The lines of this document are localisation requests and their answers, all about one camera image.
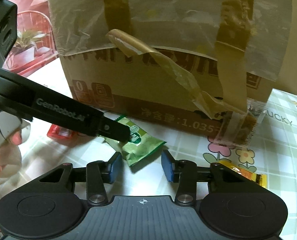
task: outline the crosshair marking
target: crosshair marking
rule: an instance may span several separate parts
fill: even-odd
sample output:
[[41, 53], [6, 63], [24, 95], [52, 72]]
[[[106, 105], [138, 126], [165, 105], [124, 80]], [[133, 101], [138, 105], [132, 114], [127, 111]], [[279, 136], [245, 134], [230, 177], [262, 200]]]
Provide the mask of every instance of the crosshair marking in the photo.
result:
[[149, 202], [149, 201], [147, 201], [146, 199], [141, 199], [140, 201], [138, 201], [138, 202], [140, 202], [141, 204], [146, 204], [147, 202]]

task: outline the round black knob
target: round black knob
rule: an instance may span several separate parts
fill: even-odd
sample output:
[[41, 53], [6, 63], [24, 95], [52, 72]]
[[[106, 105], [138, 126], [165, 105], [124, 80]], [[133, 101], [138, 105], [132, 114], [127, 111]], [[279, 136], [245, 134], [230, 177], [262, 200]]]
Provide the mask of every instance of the round black knob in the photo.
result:
[[210, 193], [200, 204], [204, 223], [233, 239], [267, 239], [279, 234], [287, 220], [283, 200], [263, 193]]
[[23, 199], [18, 204], [18, 211], [29, 217], [41, 217], [52, 212], [55, 202], [45, 196], [31, 196]]
[[11, 192], [0, 200], [0, 228], [19, 239], [54, 238], [74, 227], [85, 209], [72, 192]]

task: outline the potted plant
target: potted plant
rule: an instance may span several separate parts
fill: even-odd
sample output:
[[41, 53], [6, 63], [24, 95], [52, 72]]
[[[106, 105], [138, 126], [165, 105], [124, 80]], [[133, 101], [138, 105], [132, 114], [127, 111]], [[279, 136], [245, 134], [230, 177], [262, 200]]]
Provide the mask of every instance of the potted plant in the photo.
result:
[[41, 31], [26, 30], [17, 31], [17, 39], [12, 48], [13, 67], [20, 67], [34, 60], [34, 53], [37, 49], [36, 43], [48, 36]]

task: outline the yellow candy wrapper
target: yellow candy wrapper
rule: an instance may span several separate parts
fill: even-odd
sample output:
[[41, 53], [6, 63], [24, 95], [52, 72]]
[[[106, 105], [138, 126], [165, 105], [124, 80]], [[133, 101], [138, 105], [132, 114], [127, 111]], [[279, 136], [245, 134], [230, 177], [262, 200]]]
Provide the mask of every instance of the yellow candy wrapper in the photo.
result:
[[247, 171], [245, 169], [235, 166], [233, 163], [230, 163], [226, 160], [220, 160], [219, 163], [221, 163], [221, 164], [225, 165], [226, 167], [230, 168], [231, 170], [241, 174], [245, 178], [248, 178], [248, 179], [256, 182], [260, 186], [267, 188], [267, 175], [257, 174], [257, 173]]

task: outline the green candy wrapper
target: green candy wrapper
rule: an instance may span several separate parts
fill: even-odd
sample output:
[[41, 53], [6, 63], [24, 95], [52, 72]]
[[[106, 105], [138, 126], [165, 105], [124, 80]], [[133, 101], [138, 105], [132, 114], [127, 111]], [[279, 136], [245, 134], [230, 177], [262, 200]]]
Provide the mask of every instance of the green candy wrapper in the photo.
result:
[[106, 137], [105, 140], [114, 150], [122, 153], [123, 158], [127, 161], [129, 166], [133, 166], [166, 143], [165, 141], [150, 136], [146, 131], [127, 119], [125, 115], [120, 116], [116, 121], [130, 127], [130, 139], [127, 143]]

